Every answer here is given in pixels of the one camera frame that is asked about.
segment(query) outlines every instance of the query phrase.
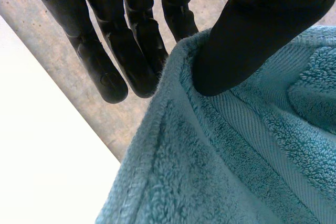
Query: gray concrete surface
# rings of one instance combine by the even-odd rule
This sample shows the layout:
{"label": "gray concrete surface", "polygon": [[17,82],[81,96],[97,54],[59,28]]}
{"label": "gray concrete surface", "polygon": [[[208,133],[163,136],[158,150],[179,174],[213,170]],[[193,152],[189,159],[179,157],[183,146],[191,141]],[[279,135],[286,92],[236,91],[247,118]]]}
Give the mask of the gray concrete surface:
{"label": "gray concrete surface", "polygon": [[[199,30],[213,26],[226,1],[191,0],[190,8],[195,14]],[[130,91],[123,103],[117,105],[105,103],[80,64],[63,30],[53,20],[40,0],[0,0],[0,15],[112,153],[121,160],[144,116],[150,99],[139,99]],[[154,15],[160,24],[160,31],[167,50],[170,52],[175,41],[164,21],[160,0],[155,0]],[[92,21],[96,30],[99,31],[94,18]],[[336,25],[336,6],[319,21],[319,24]],[[112,56],[105,42],[103,44]]]}

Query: towel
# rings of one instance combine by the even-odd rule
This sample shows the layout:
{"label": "towel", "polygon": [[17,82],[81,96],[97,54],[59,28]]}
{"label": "towel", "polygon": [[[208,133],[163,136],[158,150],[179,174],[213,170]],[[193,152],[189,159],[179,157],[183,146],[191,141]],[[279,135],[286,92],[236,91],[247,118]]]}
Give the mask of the towel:
{"label": "towel", "polygon": [[173,49],[96,224],[335,224],[336,27],[215,97],[192,84],[208,36]]}

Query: white wall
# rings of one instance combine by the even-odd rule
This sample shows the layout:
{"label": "white wall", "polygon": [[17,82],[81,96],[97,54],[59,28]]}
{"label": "white wall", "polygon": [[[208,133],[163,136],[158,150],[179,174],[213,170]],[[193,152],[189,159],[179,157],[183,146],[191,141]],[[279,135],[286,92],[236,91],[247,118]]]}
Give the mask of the white wall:
{"label": "white wall", "polygon": [[93,223],[119,165],[0,17],[0,223]]}

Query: black glove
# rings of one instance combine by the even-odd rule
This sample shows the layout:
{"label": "black glove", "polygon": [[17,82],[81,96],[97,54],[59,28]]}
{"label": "black glove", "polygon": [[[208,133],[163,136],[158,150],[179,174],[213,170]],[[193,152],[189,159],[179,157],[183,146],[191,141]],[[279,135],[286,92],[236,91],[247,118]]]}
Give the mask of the black glove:
{"label": "black glove", "polygon": [[335,0],[229,0],[193,66],[195,88],[220,94],[321,19]]}
{"label": "black glove", "polygon": [[[198,32],[190,0],[162,0],[166,22],[176,41]],[[150,97],[168,57],[153,0],[125,0],[131,29],[124,17],[124,0],[88,0],[104,38],[134,93]],[[91,23],[85,0],[43,0],[64,29],[101,96],[109,103],[124,100],[128,88],[106,54]]]}

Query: black fabric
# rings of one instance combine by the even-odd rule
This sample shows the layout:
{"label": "black fabric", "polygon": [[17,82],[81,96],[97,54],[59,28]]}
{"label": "black fabric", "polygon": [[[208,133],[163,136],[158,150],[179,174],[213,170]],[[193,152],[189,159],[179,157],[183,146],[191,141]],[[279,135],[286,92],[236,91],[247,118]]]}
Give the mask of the black fabric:
{"label": "black fabric", "polygon": [[321,19],[335,0],[229,0],[196,57],[194,85],[213,96],[245,81]]}

